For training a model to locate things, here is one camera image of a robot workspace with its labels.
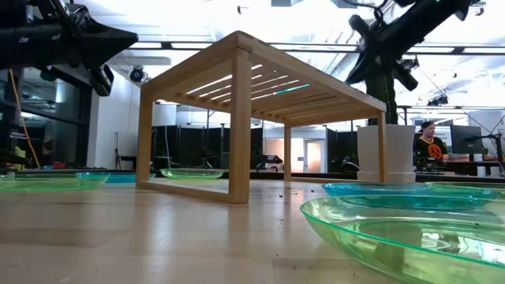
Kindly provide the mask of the clear blue plastic plate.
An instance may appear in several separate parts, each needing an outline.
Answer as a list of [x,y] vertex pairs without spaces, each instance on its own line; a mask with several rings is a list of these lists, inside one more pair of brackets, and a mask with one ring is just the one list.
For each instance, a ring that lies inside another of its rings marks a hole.
[[428,182],[412,184],[384,184],[370,182],[350,182],[350,183],[327,183],[323,184],[324,191],[329,196],[349,196],[367,194],[399,194],[399,195],[430,195],[437,196],[460,196],[448,193],[433,192],[429,189]]
[[77,178],[105,178],[106,183],[135,183],[136,175],[133,172],[82,172],[76,173]]

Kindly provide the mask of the white plant pot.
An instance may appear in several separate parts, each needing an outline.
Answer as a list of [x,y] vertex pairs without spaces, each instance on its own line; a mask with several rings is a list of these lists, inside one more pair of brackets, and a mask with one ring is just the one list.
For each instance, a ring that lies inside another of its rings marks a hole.
[[[413,138],[415,127],[412,125],[386,125],[385,161],[387,183],[411,184],[416,180],[413,171]],[[359,181],[378,182],[379,177],[379,141],[376,125],[361,127],[357,131]]]

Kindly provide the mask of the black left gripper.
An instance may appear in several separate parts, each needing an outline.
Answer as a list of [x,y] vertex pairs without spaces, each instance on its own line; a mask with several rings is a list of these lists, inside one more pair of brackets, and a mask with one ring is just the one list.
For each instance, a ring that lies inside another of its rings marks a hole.
[[[86,69],[97,69],[109,59],[138,41],[138,34],[100,24],[91,19],[85,6],[59,7],[62,26],[62,64],[72,68],[82,64]],[[85,39],[89,35],[90,43]]]

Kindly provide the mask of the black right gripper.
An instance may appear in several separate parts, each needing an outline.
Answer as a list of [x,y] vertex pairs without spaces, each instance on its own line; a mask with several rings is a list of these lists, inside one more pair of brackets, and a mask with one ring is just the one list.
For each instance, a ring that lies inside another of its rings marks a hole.
[[369,24],[357,14],[349,19],[349,25],[361,38],[358,60],[346,78],[346,83],[360,83],[393,69],[398,55],[394,54],[387,41],[388,25],[380,18]]

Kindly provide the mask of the clear green plastic plate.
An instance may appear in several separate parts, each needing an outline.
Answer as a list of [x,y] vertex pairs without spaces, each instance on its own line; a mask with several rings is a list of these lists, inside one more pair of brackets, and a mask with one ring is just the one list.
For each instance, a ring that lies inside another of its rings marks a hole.
[[438,181],[428,182],[427,185],[433,192],[474,198],[505,199],[505,183]]
[[300,210],[328,244],[408,284],[505,284],[505,200],[352,195]]
[[0,175],[0,192],[65,192],[97,189],[109,174]]
[[197,168],[167,168],[161,169],[160,173],[166,178],[175,179],[218,179],[224,174],[221,170]]

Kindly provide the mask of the yellow green item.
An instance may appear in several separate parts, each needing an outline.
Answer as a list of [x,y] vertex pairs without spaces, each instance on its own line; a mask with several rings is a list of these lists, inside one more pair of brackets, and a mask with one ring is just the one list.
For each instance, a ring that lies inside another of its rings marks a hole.
[[[21,158],[25,158],[26,157],[26,151],[22,150],[19,146],[16,146],[14,148],[14,153],[18,157],[21,157]],[[25,168],[25,165],[24,164],[20,164],[20,163],[15,163],[13,166],[17,170],[23,170]]]

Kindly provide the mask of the wooden slatted shelf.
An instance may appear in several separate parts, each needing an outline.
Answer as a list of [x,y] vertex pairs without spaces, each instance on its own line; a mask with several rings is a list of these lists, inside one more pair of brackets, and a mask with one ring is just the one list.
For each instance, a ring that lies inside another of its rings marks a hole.
[[[274,92],[309,84],[293,92]],[[230,114],[227,192],[157,183],[150,179],[152,112],[163,99]],[[306,125],[375,118],[379,181],[387,179],[386,107],[370,95],[242,31],[211,44],[145,83],[140,90],[136,186],[229,204],[249,200],[251,120],[284,126],[284,179],[291,181],[291,130]]]

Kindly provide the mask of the person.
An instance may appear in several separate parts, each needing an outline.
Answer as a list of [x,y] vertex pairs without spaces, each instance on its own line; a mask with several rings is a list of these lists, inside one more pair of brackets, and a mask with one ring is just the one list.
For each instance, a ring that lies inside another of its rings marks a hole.
[[413,153],[445,164],[449,155],[443,141],[435,136],[435,129],[435,124],[432,121],[425,121],[421,124],[421,135],[413,142]]

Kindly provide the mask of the black computer monitor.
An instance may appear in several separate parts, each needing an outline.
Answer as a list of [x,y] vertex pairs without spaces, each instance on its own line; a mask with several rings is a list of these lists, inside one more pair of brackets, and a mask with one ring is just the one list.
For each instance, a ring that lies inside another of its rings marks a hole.
[[451,146],[454,154],[482,154],[481,128],[478,126],[451,126]]

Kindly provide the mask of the lit doorway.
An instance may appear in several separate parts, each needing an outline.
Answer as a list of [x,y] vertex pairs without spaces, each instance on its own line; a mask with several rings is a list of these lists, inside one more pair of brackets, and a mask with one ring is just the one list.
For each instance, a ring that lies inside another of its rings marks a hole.
[[325,140],[304,140],[304,172],[326,172],[326,142]]

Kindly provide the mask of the black partition panel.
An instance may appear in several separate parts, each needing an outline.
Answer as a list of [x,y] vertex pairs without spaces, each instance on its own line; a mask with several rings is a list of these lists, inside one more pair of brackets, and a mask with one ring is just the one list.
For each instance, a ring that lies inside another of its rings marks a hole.
[[337,132],[326,128],[326,149],[328,173],[359,171],[356,132]]
[[154,126],[151,131],[151,168],[227,169],[230,129]]

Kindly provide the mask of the teal green light strip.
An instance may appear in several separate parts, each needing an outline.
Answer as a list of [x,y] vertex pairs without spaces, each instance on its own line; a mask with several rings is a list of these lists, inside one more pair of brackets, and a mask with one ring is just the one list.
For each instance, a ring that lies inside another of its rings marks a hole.
[[282,94],[282,93],[285,93],[285,92],[293,92],[293,91],[296,91],[296,90],[301,89],[301,88],[307,88],[308,86],[309,86],[309,84],[298,85],[298,86],[295,86],[295,87],[292,87],[292,88],[287,88],[287,89],[283,89],[283,90],[274,92],[273,95],[278,95],[278,94]]

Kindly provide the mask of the black desk stand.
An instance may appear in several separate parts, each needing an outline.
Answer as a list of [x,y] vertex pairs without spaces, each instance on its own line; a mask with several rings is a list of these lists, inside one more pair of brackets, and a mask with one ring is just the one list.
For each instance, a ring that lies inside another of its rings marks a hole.
[[486,136],[470,136],[468,138],[468,141],[475,142],[483,139],[494,140],[497,154],[497,163],[499,164],[500,169],[503,170],[503,147],[501,144],[502,136],[503,136],[502,133],[488,134]]

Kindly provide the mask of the black tripod stand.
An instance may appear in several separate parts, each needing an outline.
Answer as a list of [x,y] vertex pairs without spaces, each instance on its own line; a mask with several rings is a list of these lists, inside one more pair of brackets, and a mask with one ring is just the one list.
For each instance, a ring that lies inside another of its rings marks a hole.
[[119,146],[119,136],[118,136],[118,132],[114,132],[114,160],[115,160],[115,164],[114,164],[114,168],[116,170],[121,170],[122,169],[122,159],[121,159],[121,156],[119,154],[119,149],[118,149],[118,146]]

